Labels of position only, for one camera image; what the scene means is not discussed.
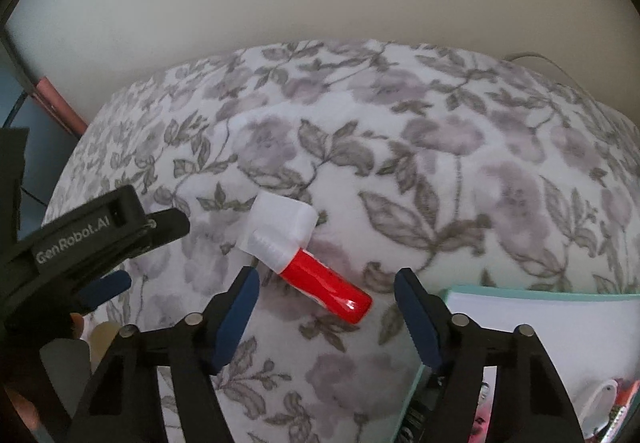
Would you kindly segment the white smartwatch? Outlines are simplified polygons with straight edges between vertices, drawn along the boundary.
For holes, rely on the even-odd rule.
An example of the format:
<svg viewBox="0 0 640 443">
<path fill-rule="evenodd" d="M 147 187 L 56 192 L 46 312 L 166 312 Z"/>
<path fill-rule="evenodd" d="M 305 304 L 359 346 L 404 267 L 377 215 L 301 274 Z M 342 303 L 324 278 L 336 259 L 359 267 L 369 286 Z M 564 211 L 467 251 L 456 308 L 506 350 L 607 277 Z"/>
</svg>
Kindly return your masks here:
<svg viewBox="0 0 640 443">
<path fill-rule="evenodd" d="M 576 416 L 585 440 L 595 437 L 608 426 L 617 392 L 618 382 L 608 379 L 591 383 L 574 400 Z"/>
</svg>

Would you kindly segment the red stain remover bottle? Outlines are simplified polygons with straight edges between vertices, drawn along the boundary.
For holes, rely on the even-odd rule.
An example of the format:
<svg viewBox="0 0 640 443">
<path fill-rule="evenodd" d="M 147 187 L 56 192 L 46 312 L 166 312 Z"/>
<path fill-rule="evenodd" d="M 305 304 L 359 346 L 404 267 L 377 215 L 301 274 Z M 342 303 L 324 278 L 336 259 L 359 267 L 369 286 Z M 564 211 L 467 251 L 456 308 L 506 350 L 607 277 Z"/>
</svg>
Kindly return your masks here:
<svg viewBox="0 0 640 443">
<path fill-rule="evenodd" d="M 372 298 L 367 293 L 277 229 L 270 226 L 255 229 L 248 237 L 247 248 L 288 285 L 346 323 L 360 323 L 372 307 Z"/>
</svg>

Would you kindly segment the pink puppy toy figure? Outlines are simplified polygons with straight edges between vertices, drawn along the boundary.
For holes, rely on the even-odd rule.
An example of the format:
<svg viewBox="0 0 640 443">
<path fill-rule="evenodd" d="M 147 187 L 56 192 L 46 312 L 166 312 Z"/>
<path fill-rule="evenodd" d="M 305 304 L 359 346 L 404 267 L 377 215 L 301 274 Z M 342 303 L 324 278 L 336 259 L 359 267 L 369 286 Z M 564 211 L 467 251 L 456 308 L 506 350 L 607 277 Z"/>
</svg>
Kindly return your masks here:
<svg viewBox="0 0 640 443">
<path fill-rule="evenodd" d="M 617 393 L 614 404 L 608 414 L 608 423 L 594 437 L 596 442 L 613 442 L 620 433 L 631 406 L 639 392 L 639 381 L 617 381 Z"/>
</svg>

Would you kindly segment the white charger plug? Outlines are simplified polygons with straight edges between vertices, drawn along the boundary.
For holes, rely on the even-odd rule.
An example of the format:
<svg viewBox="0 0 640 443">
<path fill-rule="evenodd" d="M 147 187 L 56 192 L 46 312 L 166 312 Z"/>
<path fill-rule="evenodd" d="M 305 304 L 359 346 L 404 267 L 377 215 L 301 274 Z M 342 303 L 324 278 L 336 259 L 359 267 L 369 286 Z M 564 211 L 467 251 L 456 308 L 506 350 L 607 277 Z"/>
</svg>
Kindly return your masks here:
<svg viewBox="0 0 640 443">
<path fill-rule="evenodd" d="M 250 234 L 258 227 L 272 227 L 301 248 L 306 248 L 318 222 L 318 212 L 310 204 L 292 198 L 260 190 L 250 211 L 242 221 L 235 248 L 249 255 Z"/>
</svg>

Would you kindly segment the teal white cardboard tray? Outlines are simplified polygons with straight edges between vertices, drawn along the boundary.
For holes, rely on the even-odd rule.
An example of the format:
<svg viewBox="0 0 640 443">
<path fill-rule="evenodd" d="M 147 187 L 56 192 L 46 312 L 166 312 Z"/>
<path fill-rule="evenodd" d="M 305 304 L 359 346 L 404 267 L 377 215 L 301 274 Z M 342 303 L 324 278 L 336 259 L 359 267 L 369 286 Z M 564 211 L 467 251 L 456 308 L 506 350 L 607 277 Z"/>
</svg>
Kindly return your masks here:
<svg viewBox="0 0 640 443">
<path fill-rule="evenodd" d="M 638 441 L 638 296 L 394 291 L 422 363 L 396 441 Z"/>
</svg>

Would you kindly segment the floral grey white blanket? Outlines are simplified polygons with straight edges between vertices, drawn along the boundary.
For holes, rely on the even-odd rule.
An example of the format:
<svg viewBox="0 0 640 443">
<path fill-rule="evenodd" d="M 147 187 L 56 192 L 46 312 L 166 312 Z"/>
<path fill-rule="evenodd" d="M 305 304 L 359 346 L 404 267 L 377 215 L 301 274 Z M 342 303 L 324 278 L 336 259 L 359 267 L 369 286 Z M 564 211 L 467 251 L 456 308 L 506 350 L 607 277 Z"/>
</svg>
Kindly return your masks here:
<svg viewBox="0 0 640 443">
<path fill-rule="evenodd" d="M 367 290 L 349 325 L 270 272 L 214 381 L 239 442 L 385 442 L 419 359 L 393 298 L 416 271 L 471 284 L 639 289 L 639 131 L 570 82 L 435 45 L 306 41 L 186 62 L 116 92 L 51 198 L 57 218 L 118 186 L 176 207 L 188 236 L 129 261 L 90 316 L 174 325 L 226 290 L 263 190 L 311 204 L 310 251 Z"/>
</svg>

